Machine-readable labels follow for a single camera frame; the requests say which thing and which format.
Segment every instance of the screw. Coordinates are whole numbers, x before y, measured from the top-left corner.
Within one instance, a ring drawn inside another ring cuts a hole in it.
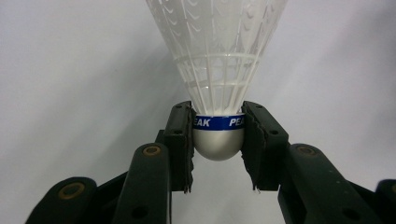
[[[301,153],[307,154],[307,155],[309,155],[309,156],[315,156],[315,155],[317,155],[317,152],[316,152],[314,149],[310,148],[310,147],[297,147],[297,149],[298,149]]]
[[[146,147],[145,149],[143,149],[143,154],[145,154],[145,156],[156,156],[160,154],[160,152],[160,147]]]
[[[85,185],[80,182],[71,183],[59,190],[58,197],[62,200],[73,199],[80,195],[84,189]]]

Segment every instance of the shuttlecock base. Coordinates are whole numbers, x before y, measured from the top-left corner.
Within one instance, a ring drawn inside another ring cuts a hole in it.
[[[212,161],[234,156],[244,142],[244,115],[195,117],[192,130],[197,151]]]

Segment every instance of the gray backdrop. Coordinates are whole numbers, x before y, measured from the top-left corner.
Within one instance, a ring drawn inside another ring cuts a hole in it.
[[[396,178],[395,73],[395,1],[290,0],[247,99],[375,189]],[[0,223],[24,222],[67,177],[125,172],[188,99],[145,1],[1,1]],[[284,223],[240,154],[193,161],[174,223]]]

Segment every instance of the badminton birdie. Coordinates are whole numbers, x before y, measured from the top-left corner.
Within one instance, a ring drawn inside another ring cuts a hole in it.
[[[193,143],[213,161],[244,141],[240,107],[286,0],[147,0],[197,112]]]

